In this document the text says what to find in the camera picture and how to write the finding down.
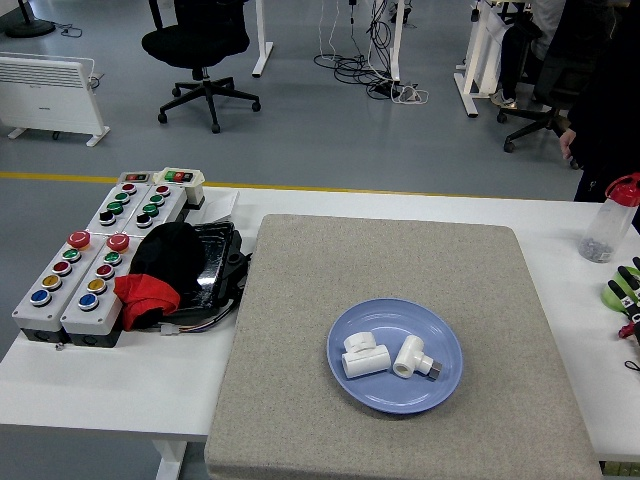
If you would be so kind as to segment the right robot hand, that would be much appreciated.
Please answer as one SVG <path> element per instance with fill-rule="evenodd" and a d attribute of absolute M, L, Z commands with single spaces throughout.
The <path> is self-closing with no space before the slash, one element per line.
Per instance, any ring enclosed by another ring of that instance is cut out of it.
<path fill-rule="evenodd" d="M 617 299 L 627 318 L 627 324 L 618 331 L 618 337 L 634 336 L 639 340 L 639 277 L 627 266 L 617 268 L 617 277 L 607 282 L 608 289 Z"/>

